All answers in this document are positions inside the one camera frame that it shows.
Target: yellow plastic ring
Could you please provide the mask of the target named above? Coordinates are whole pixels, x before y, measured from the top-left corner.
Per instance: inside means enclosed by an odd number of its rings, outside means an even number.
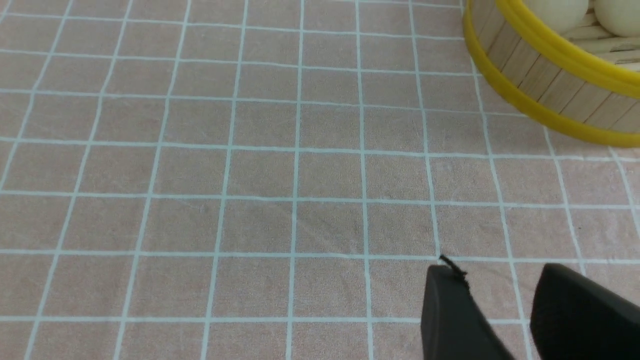
[[[472,3],[473,0],[467,1],[463,18],[467,48],[478,70],[500,96],[525,115],[559,133],[600,145],[640,147],[640,133],[621,133],[577,122],[547,109],[520,91],[484,53],[471,21]],[[640,74],[607,63],[571,44],[548,29],[521,0],[496,0],[496,4],[518,34],[559,67],[594,85],[640,99]]]

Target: white grid line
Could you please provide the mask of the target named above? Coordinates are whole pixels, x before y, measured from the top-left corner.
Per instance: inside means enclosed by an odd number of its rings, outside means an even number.
[[[372,295],[371,295],[371,268],[369,254],[369,212],[367,202],[367,162],[365,157],[365,122],[364,122],[364,95],[362,92],[362,52],[360,51],[360,0],[355,0],[355,20],[356,20],[356,64],[358,67],[358,104],[360,115],[360,180],[362,182],[362,241],[364,255],[364,281],[366,292],[366,310],[367,310],[367,353],[369,360],[374,360],[373,346],[373,323],[370,319],[372,313]]]
[[[108,251],[108,250],[61,250],[55,251],[49,250],[24,250],[24,249],[6,249],[0,251],[0,254],[11,255],[54,255],[60,254],[65,256],[133,256],[139,254],[147,258],[291,258],[290,252],[152,252],[152,251],[139,251],[135,250],[121,250],[121,251]],[[364,254],[340,254],[331,252],[299,252],[295,254],[296,258],[309,259],[309,258],[330,258],[330,259],[352,259],[352,260],[364,260]],[[430,255],[382,255],[382,254],[369,254],[366,255],[369,260],[393,260],[393,261],[436,261],[435,256]],[[569,263],[577,264],[579,261],[583,261],[587,264],[614,264],[614,265],[640,265],[640,259],[571,259],[571,258],[492,258],[481,256],[450,256],[453,261],[458,262],[478,262],[478,263]]]
[[[4,13],[7,16],[13,17],[31,17],[36,19],[61,19],[62,16],[59,15],[37,15],[37,14],[27,14],[27,13]],[[107,17],[86,17],[86,16],[70,16],[67,17],[68,20],[88,20],[88,21],[108,21],[108,22],[121,22],[122,19],[117,18],[107,18]],[[173,24],[173,25],[182,25],[183,23],[180,21],[168,21],[168,20],[149,20],[149,19],[128,19],[127,22],[144,22],[150,24]],[[241,29],[243,26],[241,24],[223,24],[223,23],[211,23],[211,22],[189,22],[187,26],[201,26],[201,27],[212,27],[212,28],[233,28],[233,29]],[[262,31],[279,31],[284,33],[297,33],[300,30],[295,28],[268,28],[265,26],[245,26],[247,30],[262,30]],[[356,31],[327,31],[327,30],[308,30],[303,29],[303,33],[305,34],[326,34],[326,35],[356,35]],[[370,37],[389,37],[389,38],[411,38],[411,35],[400,35],[400,34],[390,34],[390,33],[361,33],[364,36]],[[463,37],[434,37],[429,35],[416,35],[417,38],[430,39],[430,40],[464,40]]]
[[[413,1],[409,0],[409,21],[411,23],[411,34],[415,35],[415,19],[413,17]],[[431,175],[431,160],[429,157],[429,129],[427,127],[427,111],[424,109],[424,100],[422,98],[422,80],[420,78],[420,61],[418,59],[418,45],[415,37],[412,38],[413,46],[413,62],[415,66],[415,86],[417,89],[418,103],[422,115],[422,146],[424,151],[424,162],[427,175],[427,184],[429,185],[429,201],[431,201],[431,226],[433,228],[433,246],[435,248],[436,258],[441,254],[440,235],[438,233],[438,217],[435,206],[435,187],[433,186],[433,176]]]
[[[633,193],[633,190],[631,189],[631,185],[629,184],[627,171],[625,171],[625,167],[622,165],[622,162],[618,157],[618,153],[611,147],[609,147],[609,151],[611,152],[611,155],[613,155],[613,158],[616,161],[618,170],[620,171],[620,176],[622,176],[622,183],[625,185],[625,191],[627,193],[627,198],[629,201],[629,205],[631,207],[631,215],[634,219],[634,224],[636,225],[636,233],[640,238],[640,215],[638,215],[640,208],[636,208],[637,204],[635,204],[634,193]]]
[[[234,93],[231,102],[231,120],[229,125],[229,138],[227,139],[227,155],[225,158],[225,174],[222,182],[222,196],[220,197],[220,211],[218,213],[218,232],[216,233],[216,244],[214,248],[213,262],[211,265],[211,279],[209,282],[209,297],[207,298],[207,321],[202,334],[202,350],[200,360],[206,360],[209,349],[209,332],[211,330],[211,319],[213,317],[213,302],[216,296],[216,281],[218,279],[218,262],[220,261],[220,245],[223,237],[223,227],[225,221],[225,209],[227,207],[227,190],[229,187],[229,173],[231,171],[232,146],[234,143],[234,128],[236,126],[237,97],[240,87],[240,76],[242,71],[242,60],[244,51],[244,38],[246,34],[246,20],[248,18],[249,0],[244,0],[242,27],[240,32],[240,44],[238,49],[238,61],[236,67],[236,79],[234,83]]]
[[[0,53],[3,54],[25,54],[25,55],[38,55],[38,56],[46,56],[48,53],[43,51],[24,51],[24,50],[7,50],[0,49]],[[53,56],[59,58],[88,58],[88,59],[112,59],[111,56],[108,55],[92,55],[92,54],[75,54],[75,53],[54,53]],[[173,61],[172,58],[158,58],[151,56],[117,56],[117,60],[139,60],[139,61]],[[181,58],[178,60],[179,63],[214,63],[214,64],[230,64],[235,65],[238,61],[232,60],[213,60],[213,59],[196,59],[196,58]],[[358,69],[351,67],[325,67],[325,66],[308,66],[301,65],[300,67],[297,65],[284,64],[284,63],[273,63],[266,61],[240,61],[242,65],[255,65],[255,66],[265,66],[265,67],[284,67],[287,69],[302,69],[302,70],[327,70],[327,71],[337,71],[337,72],[358,72]],[[413,75],[414,71],[409,70],[382,70],[382,69],[362,69],[362,72],[366,73],[378,73],[378,74],[401,74],[401,75]],[[471,77],[473,74],[470,72],[435,72],[435,71],[420,71],[421,75],[434,75],[434,76],[468,76]]]
[[[91,146],[112,146],[112,147],[157,147],[158,143],[162,147],[177,147],[183,149],[201,149],[201,150],[246,150],[246,151],[280,151],[280,152],[313,152],[313,153],[330,153],[330,154],[360,154],[359,149],[338,149],[338,148],[318,148],[318,147],[278,147],[278,146],[252,146],[252,145],[222,145],[222,144],[206,144],[206,143],[178,143],[178,142],[117,142],[117,141],[96,141],[96,140],[59,140],[44,138],[10,138],[0,136],[0,142],[18,142],[18,143],[46,143],[51,145],[91,145]],[[366,155],[384,155],[384,156],[411,156],[411,157],[429,157],[429,158],[474,158],[474,159],[511,159],[511,160],[576,160],[576,161],[601,161],[615,162],[616,159],[608,157],[595,156],[576,156],[576,155],[527,155],[527,154],[473,154],[465,152],[410,152],[410,151],[388,151],[388,150],[364,150]],[[624,163],[638,163],[640,158],[617,158],[617,161]]]
[[[291,204],[291,259],[289,260],[289,296],[287,304],[287,338],[285,359],[293,358],[293,323],[296,282],[296,246],[298,242],[298,190],[300,187],[300,126],[302,123],[302,59],[304,48],[305,0],[300,0],[300,33],[298,34],[298,82],[296,95],[296,138],[293,160],[293,201]]]
[[[22,190],[3,190],[0,195],[23,195],[23,196],[46,196],[46,197],[71,197],[72,192],[32,192]],[[78,197],[112,197],[118,199],[146,199],[146,193],[83,193],[78,192]],[[151,194],[152,199],[175,199],[175,200],[249,200],[249,201],[270,201],[270,202],[292,202],[292,197],[260,197],[252,195],[201,195],[201,194]],[[343,202],[343,203],[363,203],[361,198],[340,198],[340,197],[298,197],[298,202]],[[525,208],[525,209],[564,209],[564,204],[519,204],[514,202],[464,202],[464,201],[430,201],[430,200],[394,200],[394,199],[365,199],[368,204],[393,204],[393,205],[423,205],[430,206],[471,206],[471,207],[498,207],[505,208]],[[604,209],[604,210],[627,210],[631,205],[598,205],[598,204],[570,204],[570,209]]]
[[[119,316],[43,316],[41,322],[125,322],[125,323],[286,323],[290,320],[285,317],[246,317],[246,318],[138,318]],[[0,322],[32,322],[34,316],[0,316]],[[300,317],[293,318],[296,323],[420,323],[420,318],[332,318],[332,317]],[[520,319],[488,319],[489,323],[495,325],[521,324]]]
[[[569,227],[569,232],[571,233],[571,240],[573,242],[573,247],[575,248],[575,255],[580,260],[578,262],[580,273],[583,276],[586,276],[586,269],[584,268],[584,262],[582,261],[582,250],[580,249],[580,243],[578,242],[578,236],[575,233],[575,227],[573,226],[573,215],[571,214],[571,209],[569,207],[569,196],[566,193],[566,187],[564,186],[564,176],[562,173],[562,167],[560,166],[560,161],[556,158],[556,150],[551,142],[551,138],[549,137],[549,130],[545,126],[543,128],[545,132],[545,140],[547,141],[547,145],[549,147],[549,153],[554,158],[554,165],[556,166],[556,172],[558,174],[558,182],[560,184],[560,191],[562,193],[562,200],[565,205],[564,212],[566,213],[566,221]]]
[[[129,5],[127,7],[127,12],[125,14],[125,22],[126,22],[126,18],[128,18],[129,13],[131,12],[131,7],[133,4],[133,0],[129,0]],[[131,306],[131,298],[133,296],[133,288],[134,285],[136,283],[136,274],[138,272],[138,263],[140,262],[140,252],[142,249],[142,243],[144,241],[145,238],[145,230],[147,227],[147,220],[148,220],[148,216],[149,216],[149,211],[151,208],[151,200],[152,200],[152,194],[154,192],[154,186],[156,185],[156,177],[157,177],[157,172],[158,172],[158,167],[159,167],[159,163],[160,163],[160,156],[161,156],[161,152],[162,152],[162,145],[161,145],[161,140],[164,138],[164,131],[166,129],[166,123],[167,123],[167,118],[169,117],[169,103],[170,103],[170,99],[169,96],[171,95],[171,93],[173,92],[173,87],[175,85],[175,79],[177,77],[177,73],[178,73],[178,66],[180,65],[178,62],[178,59],[180,58],[180,53],[182,52],[182,45],[184,43],[184,34],[186,32],[186,22],[187,22],[187,16],[188,16],[188,10],[190,7],[191,2],[188,0],[187,1],[187,10],[186,13],[184,15],[184,24],[182,25],[182,29],[180,32],[180,40],[178,42],[178,48],[176,50],[176,55],[175,55],[175,59],[174,59],[174,63],[173,63],[173,72],[172,72],[172,76],[171,76],[171,82],[169,83],[169,87],[167,89],[167,93],[166,93],[166,99],[164,101],[164,113],[163,113],[163,119],[162,119],[162,124],[160,127],[160,133],[158,134],[158,144],[156,147],[156,155],[154,157],[154,164],[151,170],[151,176],[150,176],[150,180],[149,180],[149,187],[147,190],[147,196],[146,196],[146,200],[145,200],[145,207],[142,213],[142,220],[140,222],[140,230],[138,231],[138,239],[136,240],[136,250],[134,251],[133,254],[133,261],[131,264],[131,272],[129,274],[129,283],[127,285],[127,293],[125,295],[125,299],[124,299],[124,304],[122,306],[122,317],[123,318],[127,318],[129,316],[129,308]],[[113,360],[119,360],[120,359],[120,353],[122,351],[122,341],[124,339],[124,333],[126,330],[126,326],[127,324],[122,321],[120,322],[120,328],[118,330],[118,337],[116,340],[116,346],[115,346],[115,350],[113,352]]]
[[[462,12],[462,14],[464,15],[465,12],[465,6],[464,6],[464,0],[460,0],[460,10]],[[518,285],[518,274],[514,265],[514,261],[513,261],[513,252],[511,251],[511,240],[509,238],[509,226],[507,225],[507,218],[506,218],[506,212],[504,210],[505,206],[502,200],[502,190],[500,189],[500,183],[498,181],[498,175],[497,175],[497,171],[495,169],[495,162],[493,160],[493,151],[491,148],[491,141],[490,141],[490,137],[489,137],[489,129],[488,129],[488,119],[486,114],[484,113],[484,104],[482,101],[482,96],[480,93],[480,84],[478,81],[478,74],[477,74],[477,69],[476,69],[476,64],[473,62],[473,60],[471,60],[471,67],[474,73],[474,84],[476,87],[476,97],[477,97],[477,101],[478,101],[478,106],[479,106],[479,110],[480,110],[480,114],[482,116],[482,120],[483,120],[483,133],[484,133],[484,141],[486,144],[486,150],[487,150],[487,154],[489,155],[489,165],[491,166],[491,173],[493,176],[493,183],[495,185],[495,190],[497,192],[497,196],[498,196],[498,203],[500,204],[499,209],[500,209],[500,219],[502,220],[502,230],[504,232],[504,243],[506,246],[506,250],[507,250],[507,255],[508,255],[508,259],[509,259],[509,267],[511,269],[511,276],[512,276],[512,280],[513,280],[513,290],[515,292],[515,297],[516,297],[516,305],[518,307],[518,314],[520,319],[523,321],[522,323],[522,336],[524,339],[524,345],[525,345],[525,350],[527,353],[527,360],[532,360],[533,359],[533,354],[532,354],[532,348],[531,348],[531,342],[529,341],[529,327],[524,323],[524,320],[527,318],[527,316],[524,313],[524,308],[522,306],[522,296],[520,295],[520,286]]]
[[[65,16],[68,16],[70,11],[71,11],[71,6],[73,5],[73,0],[68,0],[67,3],[67,7],[65,9],[65,14],[63,16],[63,18],[60,20],[60,23],[58,24],[58,29],[56,32],[56,36],[54,37],[53,43],[51,44],[51,48],[49,50],[50,54],[47,55],[44,64],[42,65],[42,69],[40,69],[40,74],[38,75],[38,79],[36,79],[35,83],[33,84],[32,89],[32,93],[29,96],[29,104],[27,106],[27,110],[24,113],[24,118],[22,119],[22,124],[20,126],[20,130],[18,132],[18,136],[17,138],[22,138],[22,135],[24,134],[24,130],[27,126],[27,122],[29,121],[29,116],[31,116],[31,111],[33,111],[33,103],[35,100],[35,94],[34,91],[40,86],[40,83],[42,82],[45,73],[47,72],[47,68],[49,66],[49,63],[51,62],[51,58],[52,58],[52,53],[55,51],[56,46],[58,46],[58,41],[60,40],[60,35],[62,34],[62,29],[65,25]],[[6,166],[4,168],[4,172],[3,172],[3,176],[2,176],[2,180],[0,180],[0,190],[4,188],[4,184],[6,182],[6,179],[8,177],[8,173],[9,173],[9,168],[11,167],[12,163],[13,163],[13,159],[15,156],[15,153],[17,151],[17,147],[18,147],[18,143],[15,142],[12,145],[11,151],[9,153],[9,157],[6,161]],[[85,151],[84,156],[83,156],[83,162],[86,161],[86,155],[87,155],[87,151]],[[78,173],[78,178],[76,179],[76,187],[74,191],[77,191],[79,188],[79,183],[80,183],[80,176],[81,174]],[[65,225],[68,225],[68,220],[71,217],[71,211],[73,210],[73,197],[72,200],[69,204],[69,207],[67,208],[67,215],[65,218]],[[58,238],[58,244],[56,246],[56,250],[60,250],[62,249],[62,242],[64,241],[65,238],[65,228],[63,226],[62,232],[60,234],[60,237]],[[38,332],[38,326],[40,325],[40,322],[38,321],[38,317],[42,316],[42,313],[44,311],[44,306],[45,306],[45,302],[47,300],[47,296],[49,293],[49,288],[51,287],[51,282],[53,280],[53,273],[56,269],[56,265],[58,262],[58,257],[59,254],[55,253],[53,256],[53,260],[51,262],[51,265],[49,267],[49,271],[47,273],[47,279],[45,281],[45,286],[44,289],[42,290],[42,296],[40,297],[40,302],[38,303],[38,310],[36,312],[36,320],[33,323],[33,327],[31,328],[31,332],[29,334],[29,339],[27,342],[27,348],[25,350],[25,354],[24,354],[24,359],[25,360],[29,360],[31,358],[31,353],[33,351],[33,345],[35,344],[35,340],[36,340],[36,334]]]

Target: wooden basket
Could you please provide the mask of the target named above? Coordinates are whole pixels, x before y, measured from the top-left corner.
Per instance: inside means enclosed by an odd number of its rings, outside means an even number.
[[[640,38],[610,34],[592,6],[563,38],[522,0],[468,0],[464,28],[480,72],[520,111],[574,138],[640,147]]]

